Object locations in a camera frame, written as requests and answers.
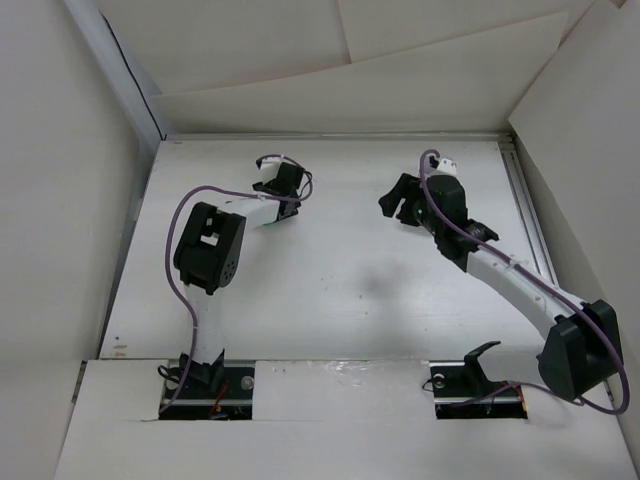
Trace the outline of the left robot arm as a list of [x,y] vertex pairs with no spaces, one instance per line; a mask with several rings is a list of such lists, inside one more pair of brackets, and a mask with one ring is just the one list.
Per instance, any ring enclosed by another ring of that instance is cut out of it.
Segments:
[[[265,155],[256,160],[260,180],[250,193],[198,186],[180,200],[170,221],[165,244],[165,274],[169,286],[186,307],[192,323],[190,349],[180,357],[183,381],[201,396],[212,396],[222,387],[225,347],[214,333],[215,321],[207,319],[183,294],[172,277],[176,271],[186,287],[212,296],[227,287],[239,267],[244,236],[261,226],[299,213],[313,193],[313,175],[285,155]],[[204,201],[193,205],[182,233],[173,246],[178,219],[195,195],[214,192],[231,198],[222,206]]]

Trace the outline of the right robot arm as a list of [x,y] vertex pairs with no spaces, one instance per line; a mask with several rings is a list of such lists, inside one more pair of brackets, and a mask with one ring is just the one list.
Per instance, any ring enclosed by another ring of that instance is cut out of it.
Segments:
[[628,380],[615,310],[555,287],[498,248],[499,236],[468,215],[453,176],[402,174],[379,200],[382,213],[429,231],[439,252],[523,314],[544,340],[538,371],[546,387],[574,401],[613,375]]

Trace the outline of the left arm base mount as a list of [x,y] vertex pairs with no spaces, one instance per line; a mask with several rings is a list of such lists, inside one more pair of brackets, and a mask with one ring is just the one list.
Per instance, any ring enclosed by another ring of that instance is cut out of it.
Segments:
[[193,362],[178,396],[187,356],[177,364],[159,366],[164,391],[160,420],[246,421],[253,416],[254,362],[226,361],[221,354],[213,364]]

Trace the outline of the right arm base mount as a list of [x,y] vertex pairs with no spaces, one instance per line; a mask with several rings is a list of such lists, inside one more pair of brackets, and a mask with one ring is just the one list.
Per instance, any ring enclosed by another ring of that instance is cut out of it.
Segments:
[[484,343],[461,360],[429,361],[429,378],[422,389],[433,394],[437,420],[528,418],[521,388],[490,380],[479,362],[484,352],[499,344]]

